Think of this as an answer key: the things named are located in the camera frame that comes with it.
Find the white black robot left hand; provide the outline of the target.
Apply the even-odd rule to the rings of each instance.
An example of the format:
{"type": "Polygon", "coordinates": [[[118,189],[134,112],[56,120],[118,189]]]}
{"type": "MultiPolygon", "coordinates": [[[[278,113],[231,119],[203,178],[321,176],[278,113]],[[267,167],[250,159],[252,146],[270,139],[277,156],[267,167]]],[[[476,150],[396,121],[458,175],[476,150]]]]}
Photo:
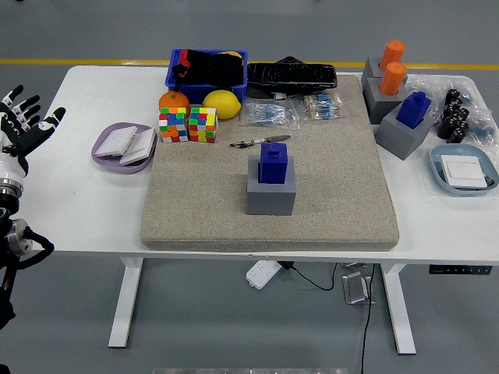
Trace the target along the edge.
{"type": "Polygon", "coordinates": [[[14,104],[22,92],[23,85],[19,85],[1,99],[1,136],[6,136],[6,145],[1,145],[1,155],[13,159],[25,177],[29,171],[26,156],[50,138],[66,109],[57,108],[52,115],[41,120],[37,114],[41,109],[37,104],[40,100],[38,95],[14,104]]]}

